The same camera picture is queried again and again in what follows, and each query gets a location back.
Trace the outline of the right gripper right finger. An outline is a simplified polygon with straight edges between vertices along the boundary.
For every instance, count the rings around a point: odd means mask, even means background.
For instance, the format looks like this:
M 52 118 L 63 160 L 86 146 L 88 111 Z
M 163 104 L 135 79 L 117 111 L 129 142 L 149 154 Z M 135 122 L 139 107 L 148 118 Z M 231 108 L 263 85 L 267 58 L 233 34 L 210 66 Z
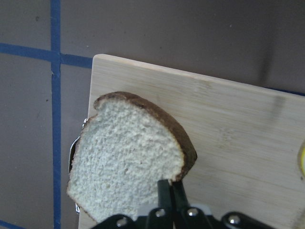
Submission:
M 177 229 L 188 229 L 187 210 L 190 204 L 187 200 L 182 181 L 173 182 L 173 214 L 174 224 Z

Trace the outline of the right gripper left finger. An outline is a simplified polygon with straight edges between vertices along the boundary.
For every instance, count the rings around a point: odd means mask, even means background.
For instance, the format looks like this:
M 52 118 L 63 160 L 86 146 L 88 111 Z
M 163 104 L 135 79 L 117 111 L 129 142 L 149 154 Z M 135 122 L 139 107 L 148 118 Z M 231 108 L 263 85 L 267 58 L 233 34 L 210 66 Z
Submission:
M 161 229 L 173 228 L 171 189 L 168 180 L 158 181 L 157 219 Z

